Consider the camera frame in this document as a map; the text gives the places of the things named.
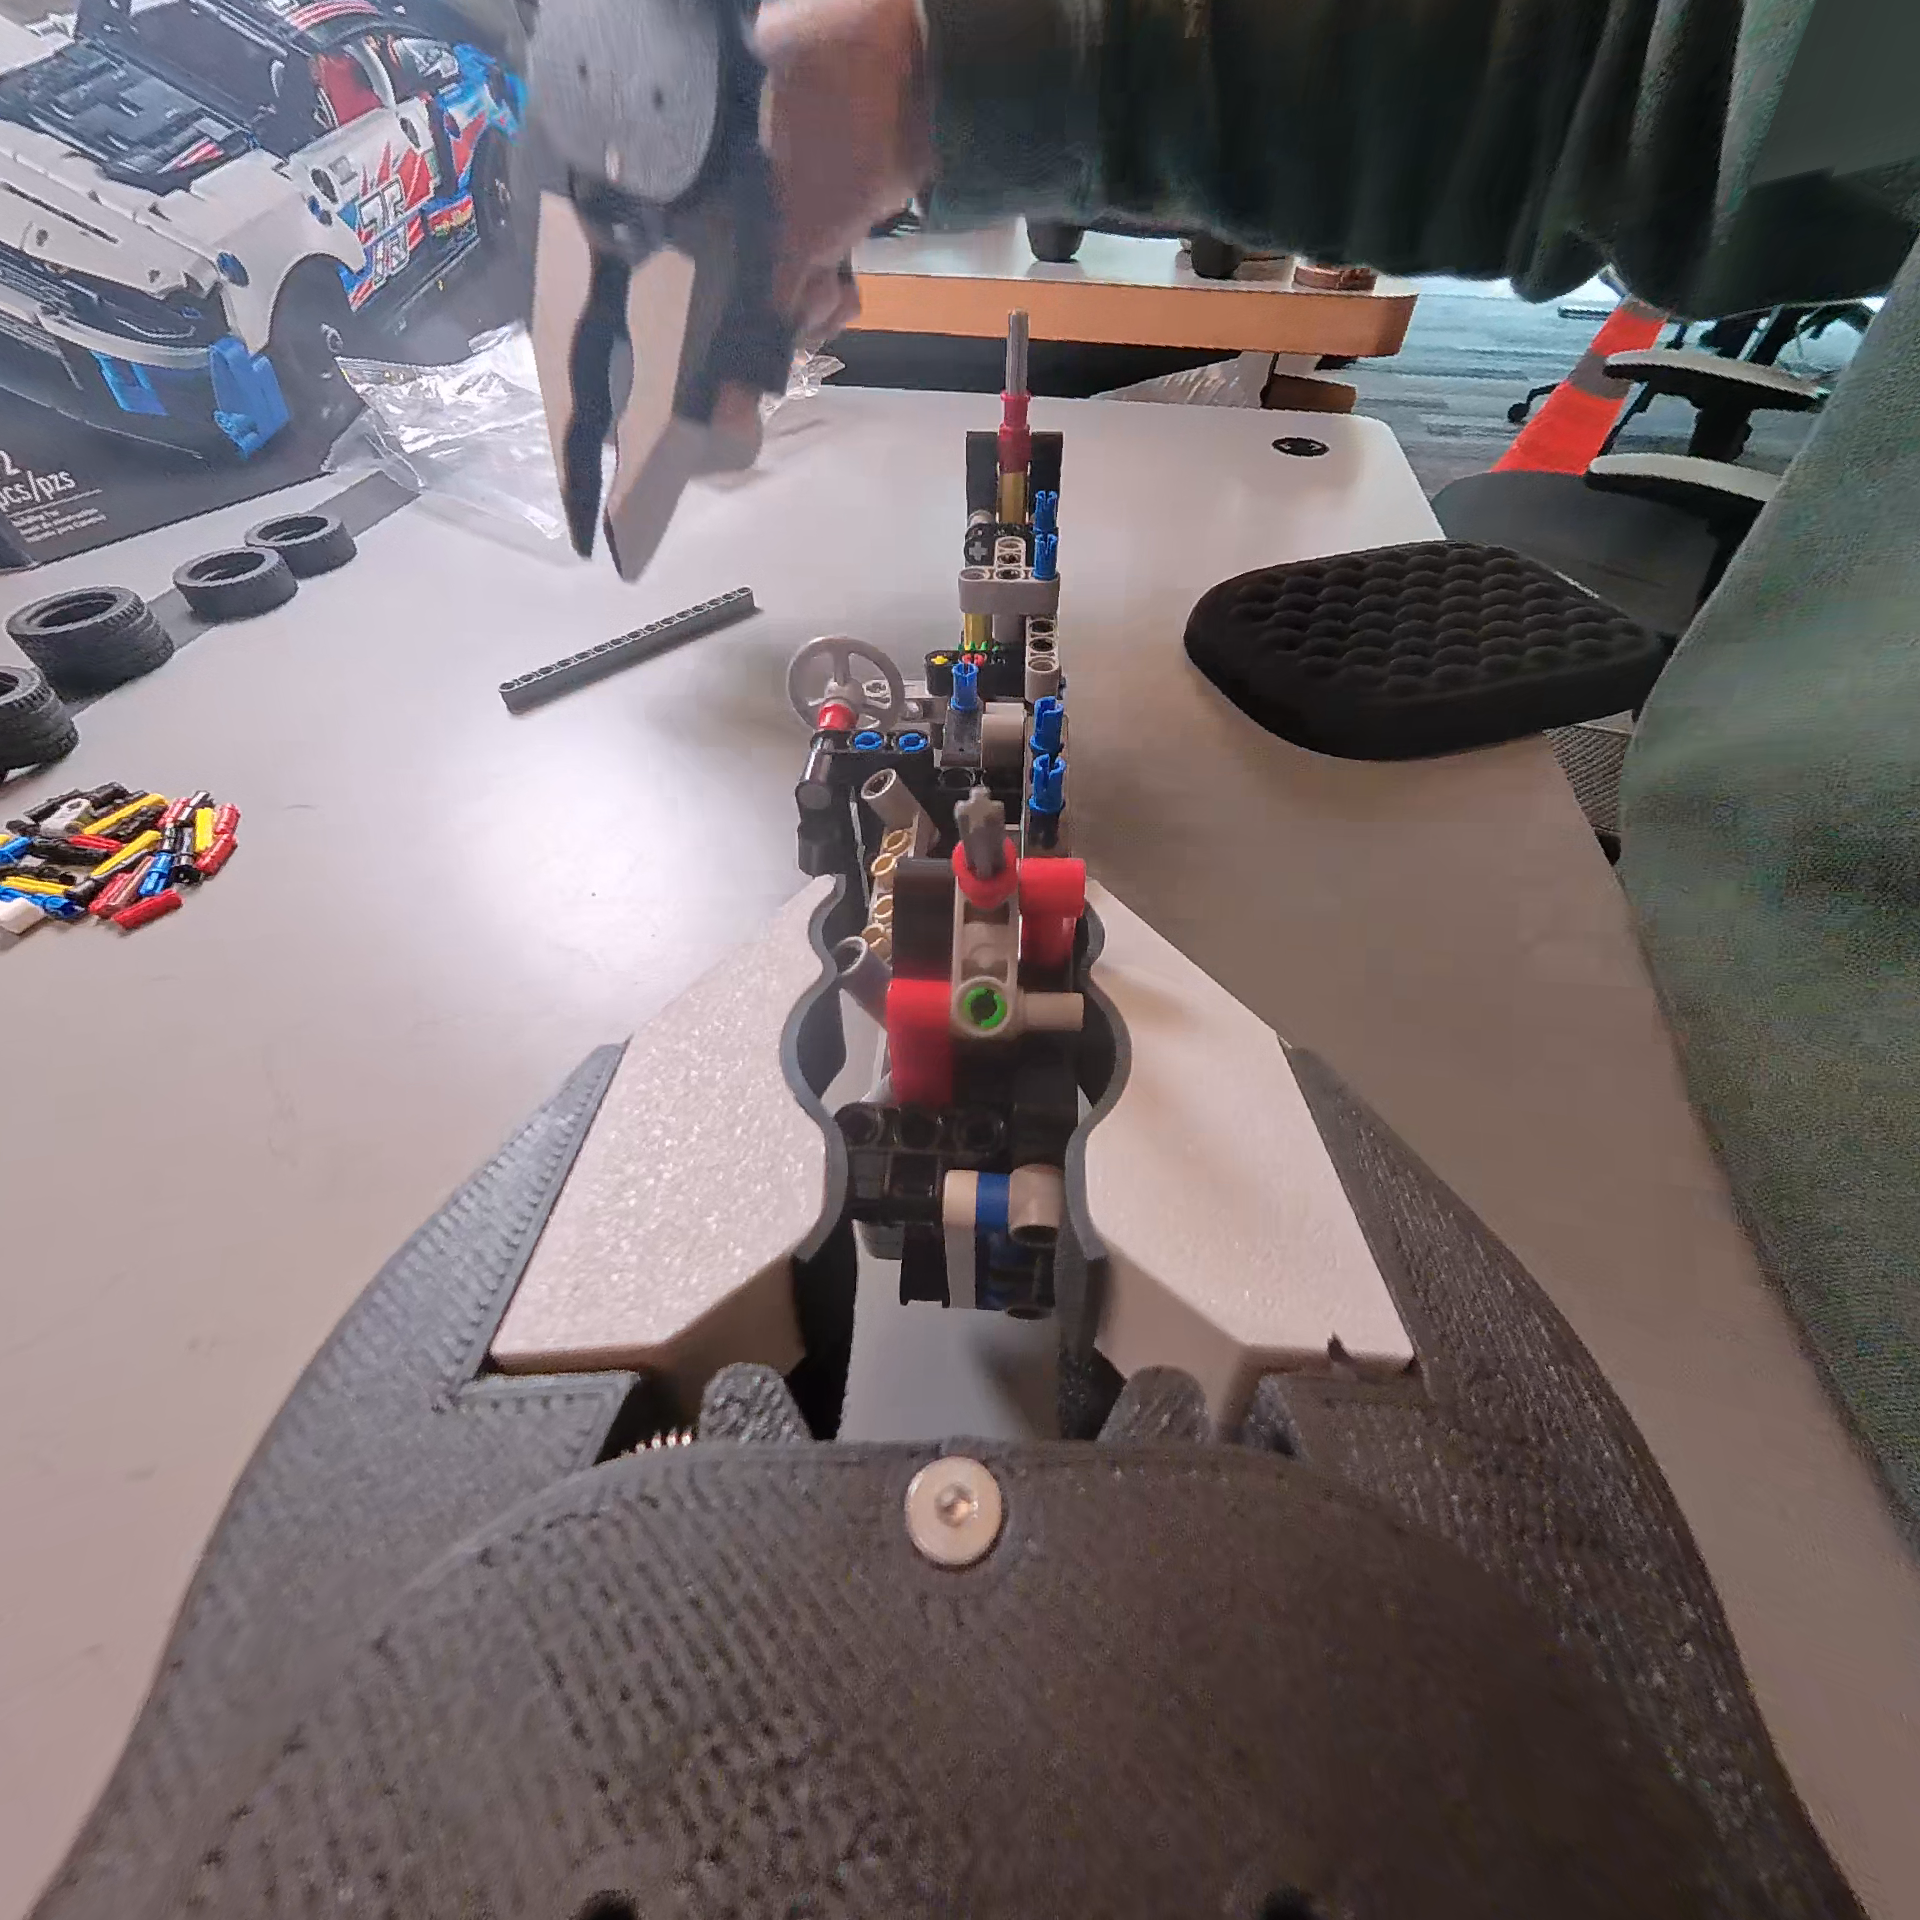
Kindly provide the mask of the lego set box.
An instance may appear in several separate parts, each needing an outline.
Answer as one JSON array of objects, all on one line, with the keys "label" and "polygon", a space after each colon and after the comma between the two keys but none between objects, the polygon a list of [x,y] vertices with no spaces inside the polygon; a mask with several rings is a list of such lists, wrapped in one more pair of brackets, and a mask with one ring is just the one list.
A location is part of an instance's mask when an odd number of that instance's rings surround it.
[{"label": "lego set box", "polygon": [[6,4],[6,572],[315,474],[523,312],[535,4]]}]

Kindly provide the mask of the black rubber lego tire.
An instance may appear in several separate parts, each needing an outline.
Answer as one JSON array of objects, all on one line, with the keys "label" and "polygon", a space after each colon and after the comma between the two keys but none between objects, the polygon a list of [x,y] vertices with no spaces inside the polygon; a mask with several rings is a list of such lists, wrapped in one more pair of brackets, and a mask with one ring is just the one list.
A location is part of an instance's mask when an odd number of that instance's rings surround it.
[{"label": "black rubber lego tire", "polygon": [[54,682],[31,662],[3,664],[3,778],[57,764],[81,745],[81,729]]},{"label": "black rubber lego tire", "polygon": [[175,588],[198,621],[227,624],[288,605],[299,580],[282,550],[240,543],[179,564]]},{"label": "black rubber lego tire", "polygon": [[246,543],[276,554],[296,577],[311,580],[358,558],[358,535],[337,511],[288,511],[248,528]]},{"label": "black rubber lego tire", "polygon": [[8,615],[8,634],[67,703],[138,681],[177,649],[153,605],[126,588],[42,596]]}]

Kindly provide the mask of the lego car chassis assembly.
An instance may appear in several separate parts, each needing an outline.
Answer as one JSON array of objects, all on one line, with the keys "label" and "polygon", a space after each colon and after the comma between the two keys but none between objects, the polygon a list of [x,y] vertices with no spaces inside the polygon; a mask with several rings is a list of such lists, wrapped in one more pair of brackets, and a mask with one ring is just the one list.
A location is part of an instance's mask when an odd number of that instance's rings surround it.
[{"label": "lego car chassis assembly", "polygon": [[863,1248],[905,1305],[1054,1312],[1089,1004],[1089,871],[1068,848],[1059,641],[1065,441],[1032,423],[1030,318],[999,423],[968,433],[958,634],[910,679],[850,634],[804,641],[801,869],[846,884],[843,1001],[879,1025],[835,1121]]}]

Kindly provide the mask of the wood-edged background table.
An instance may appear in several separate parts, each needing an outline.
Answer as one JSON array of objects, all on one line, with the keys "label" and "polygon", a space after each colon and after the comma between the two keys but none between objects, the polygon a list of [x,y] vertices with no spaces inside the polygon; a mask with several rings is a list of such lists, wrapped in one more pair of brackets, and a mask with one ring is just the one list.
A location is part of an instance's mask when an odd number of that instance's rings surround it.
[{"label": "wood-edged background table", "polygon": [[873,386],[992,393],[1004,324],[1030,318],[1035,390],[1092,396],[1233,360],[1270,410],[1346,415],[1339,367],[1395,356],[1409,278],[1332,280],[1292,255],[1203,278],[1170,238],[1092,233],[1074,260],[1034,255],[1019,224],[875,238],[856,252],[859,311],[830,351]]}]

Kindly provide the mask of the person's green clothing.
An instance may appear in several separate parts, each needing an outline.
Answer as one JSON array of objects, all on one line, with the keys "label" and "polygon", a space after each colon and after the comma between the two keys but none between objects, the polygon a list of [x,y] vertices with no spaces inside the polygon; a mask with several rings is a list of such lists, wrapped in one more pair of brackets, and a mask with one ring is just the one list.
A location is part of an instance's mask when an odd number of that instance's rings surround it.
[{"label": "person's green clothing", "polygon": [[1690,1098],[1915,1538],[1915,252],[1649,694],[1620,828]]}]

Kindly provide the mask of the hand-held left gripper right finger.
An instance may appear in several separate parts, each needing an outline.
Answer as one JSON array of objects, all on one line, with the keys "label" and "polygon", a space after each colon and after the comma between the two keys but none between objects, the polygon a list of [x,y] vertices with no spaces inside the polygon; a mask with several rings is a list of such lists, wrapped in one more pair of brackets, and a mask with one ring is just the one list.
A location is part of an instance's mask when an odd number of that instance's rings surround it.
[{"label": "hand-held left gripper right finger", "polygon": [[1281,1036],[1107,887],[1119,1062],[1087,1138],[1095,1350],[1126,1377],[1404,1376],[1387,1281]]}]

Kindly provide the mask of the long black lego beam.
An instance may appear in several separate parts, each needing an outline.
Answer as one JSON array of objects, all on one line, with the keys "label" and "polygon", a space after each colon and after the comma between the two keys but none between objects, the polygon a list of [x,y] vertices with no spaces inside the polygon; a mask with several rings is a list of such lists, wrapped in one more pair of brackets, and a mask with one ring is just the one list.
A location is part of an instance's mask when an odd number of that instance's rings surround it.
[{"label": "long black lego beam", "polygon": [[692,608],[659,617],[634,630],[601,640],[578,653],[543,664],[532,672],[507,679],[497,694],[513,714],[551,706],[572,692],[611,681],[638,664],[668,656],[692,640],[734,629],[754,617],[759,600],[752,588],[742,585],[715,593]]}]

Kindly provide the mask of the clear plastic bag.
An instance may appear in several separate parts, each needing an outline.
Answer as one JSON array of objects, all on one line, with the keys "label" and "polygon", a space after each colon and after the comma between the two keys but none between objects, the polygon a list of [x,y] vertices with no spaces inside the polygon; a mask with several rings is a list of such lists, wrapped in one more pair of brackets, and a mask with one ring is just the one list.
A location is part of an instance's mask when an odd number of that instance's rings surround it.
[{"label": "clear plastic bag", "polygon": [[[326,511],[343,513],[358,537],[409,504],[425,504],[506,543],[551,552],[572,548],[535,353],[523,332],[490,333],[464,360],[444,367],[347,360],[343,370],[367,409],[328,454],[328,469],[340,484]],[[752,396],[752,462],[698,477],[686,490],[724,489],[754,469],[763,428],[771,421],[784,424],[835,370],[840,362],[828,353],[801,353],[772,393],[728,390],[713,423],[736,421],[742,400],[734,396]],[[614,448],[603,454],[607,490],[611,465]],[[594,548],[614,562],[603,506],[599,521]]]}]

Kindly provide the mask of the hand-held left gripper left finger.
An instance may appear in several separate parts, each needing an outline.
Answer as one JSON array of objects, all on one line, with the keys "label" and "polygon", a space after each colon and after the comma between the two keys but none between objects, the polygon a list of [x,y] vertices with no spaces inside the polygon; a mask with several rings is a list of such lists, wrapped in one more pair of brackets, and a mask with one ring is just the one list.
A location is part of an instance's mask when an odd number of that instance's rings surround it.
[{"label": "hand-held left gripper left finger", "polygon": [[846,1380],[857,1254],[830,1090],[868,1064],[817,877],[627,1044],[491,1335],[507,1376]]}]

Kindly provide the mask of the orange traffic cone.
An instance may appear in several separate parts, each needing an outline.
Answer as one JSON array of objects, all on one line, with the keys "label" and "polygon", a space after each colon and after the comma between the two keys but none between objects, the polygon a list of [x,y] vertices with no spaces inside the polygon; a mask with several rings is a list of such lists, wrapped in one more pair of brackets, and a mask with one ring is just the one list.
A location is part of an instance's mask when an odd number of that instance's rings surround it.
[{"label": "orange traffic cone", "polygon": [[1590,349],[1562,376],[1496,458],[1494,472],[1583,474],[1615,432],[1628,381],[1610,374],[1610,356],[1647,343],[1641,311],[1623,298],[1599,326]]}]

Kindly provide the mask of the pile of small lego pins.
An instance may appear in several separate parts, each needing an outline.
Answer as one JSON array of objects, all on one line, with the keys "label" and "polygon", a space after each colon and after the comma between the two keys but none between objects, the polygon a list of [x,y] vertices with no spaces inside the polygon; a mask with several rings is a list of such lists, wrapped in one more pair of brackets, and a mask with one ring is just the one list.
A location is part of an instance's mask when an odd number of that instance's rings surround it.
[{"label": "pile of small lego pins", "polygon": [[246,814],[209,789],[96,783],[3,820],[3,944],[42,928],[134,932],[175,916],[238,850]]}]

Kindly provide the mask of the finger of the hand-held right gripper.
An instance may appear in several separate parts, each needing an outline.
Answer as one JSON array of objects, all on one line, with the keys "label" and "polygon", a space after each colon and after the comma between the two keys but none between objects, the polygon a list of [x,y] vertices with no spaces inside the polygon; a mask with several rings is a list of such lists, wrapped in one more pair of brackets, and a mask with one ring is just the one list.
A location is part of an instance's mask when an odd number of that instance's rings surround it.
[{"label": "finger of the hand-held right gripper", "polygon": [[543,191],[535,233],[532,349],[567,538],[593,554],[614,428],[617,255],[593,241],[575,199]]},{"label": "finger of the hand-held right gripper", "polygon": [[722,423],[695,421],[679,397],[698,292],[695,260],[663,247],[632,266],[617,308],[628,366],[616,386],[603,535],[616,572],[628,585],[655,560],[686,487],[731,472],[754,454],[752,396],[736,393],[736,421]]}]

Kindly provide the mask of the person's right hand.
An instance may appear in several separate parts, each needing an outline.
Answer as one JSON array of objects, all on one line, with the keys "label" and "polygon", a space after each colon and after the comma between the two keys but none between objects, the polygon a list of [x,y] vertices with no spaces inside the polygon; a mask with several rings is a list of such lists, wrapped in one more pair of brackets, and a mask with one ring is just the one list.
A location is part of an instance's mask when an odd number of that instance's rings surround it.
[{"label": "person's right hand", "polygon": [[914,1],[766,4],[754,42],[775,303],[811,351],[857,318],[857,241],[928,181],[923,16]]}]

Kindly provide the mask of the person's right forearm green sleeve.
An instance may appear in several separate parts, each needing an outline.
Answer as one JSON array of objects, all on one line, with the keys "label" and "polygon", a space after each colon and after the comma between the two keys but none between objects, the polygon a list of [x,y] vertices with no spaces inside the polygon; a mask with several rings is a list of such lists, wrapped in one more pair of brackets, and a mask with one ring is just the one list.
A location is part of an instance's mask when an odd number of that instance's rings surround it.
[{"label": "person's right forearm green sleeve", "polygon": [[923,4],[928,206],[1686,320],[1884,295],[1915,156],[1762,183],[1812,4]]}]

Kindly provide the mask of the black office chair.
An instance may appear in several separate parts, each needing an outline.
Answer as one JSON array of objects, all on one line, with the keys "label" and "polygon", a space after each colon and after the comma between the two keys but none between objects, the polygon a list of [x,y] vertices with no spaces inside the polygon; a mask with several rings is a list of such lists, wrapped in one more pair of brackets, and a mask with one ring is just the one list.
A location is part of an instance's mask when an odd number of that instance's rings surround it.
[{"label": "black office chair", "polygon": [[1810,424],[1833,389],[1836,372],[1791,370],[1785,351],[1831,326],[1866,333],[1876,312],[1778,306],[1712,321],[1698,343],[1683,324],[1644,346],[1599,343],[1594,383],[1617,402],[1599,448],[1558,452],[1554,465],[1505,454],[1435,493],[1439,525],[1510,545],[1679,637],[1783,482],[1745,462],[1755,423]]}]

